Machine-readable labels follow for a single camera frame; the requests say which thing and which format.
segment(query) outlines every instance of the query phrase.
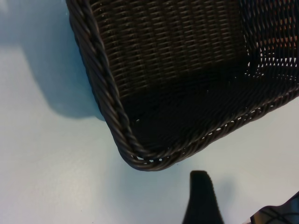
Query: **white surface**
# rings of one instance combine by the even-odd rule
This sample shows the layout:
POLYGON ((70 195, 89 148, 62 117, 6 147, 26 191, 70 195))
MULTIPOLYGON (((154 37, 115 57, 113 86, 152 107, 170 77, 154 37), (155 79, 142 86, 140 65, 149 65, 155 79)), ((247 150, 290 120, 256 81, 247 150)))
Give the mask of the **white surface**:
POLYGON ((0 71, 1 224, 180 224, 192 170, 211 176, 227 224, 299 191, 299 99, 165 171, 129 167, 62 0, 0 0, 0 71))

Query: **dark plastic object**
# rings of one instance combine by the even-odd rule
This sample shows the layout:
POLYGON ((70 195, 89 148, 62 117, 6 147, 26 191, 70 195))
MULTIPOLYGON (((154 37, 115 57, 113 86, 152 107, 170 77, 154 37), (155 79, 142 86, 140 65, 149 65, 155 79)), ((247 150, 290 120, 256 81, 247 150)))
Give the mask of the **dark plastic object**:
POLYGON ((299 94, 297 0, 66 2, 96 101, 135 169, 168 168, 299 94))

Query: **woven plastic basket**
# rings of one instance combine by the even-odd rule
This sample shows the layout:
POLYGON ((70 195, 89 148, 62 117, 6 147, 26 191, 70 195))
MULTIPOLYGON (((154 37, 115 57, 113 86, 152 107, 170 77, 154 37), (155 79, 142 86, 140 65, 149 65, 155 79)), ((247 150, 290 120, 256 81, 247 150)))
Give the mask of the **woven plastic basket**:
POLYGON ((123 159, 158 171, 299 94, 297 0, 67 0, 123 159))

